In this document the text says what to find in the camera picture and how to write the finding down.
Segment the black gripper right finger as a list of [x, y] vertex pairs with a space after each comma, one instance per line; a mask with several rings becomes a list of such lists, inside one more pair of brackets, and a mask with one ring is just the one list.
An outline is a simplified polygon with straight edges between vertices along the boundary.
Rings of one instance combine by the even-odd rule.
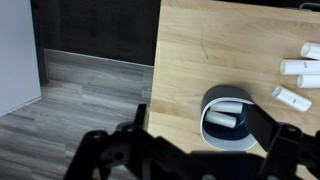
[[260, 146], [268, 151], [280, 124], [258, 105], [248, 105], [245, 126]]

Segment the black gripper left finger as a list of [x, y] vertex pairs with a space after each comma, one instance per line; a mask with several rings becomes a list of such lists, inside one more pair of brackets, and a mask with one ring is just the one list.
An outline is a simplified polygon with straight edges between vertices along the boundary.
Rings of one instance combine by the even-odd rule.
[[146, 104], [139, 104], [137, 107], [134, 125], [140, 129], [145, 130], [146, 125], [146, 118], [147, 118], [147, 105]]

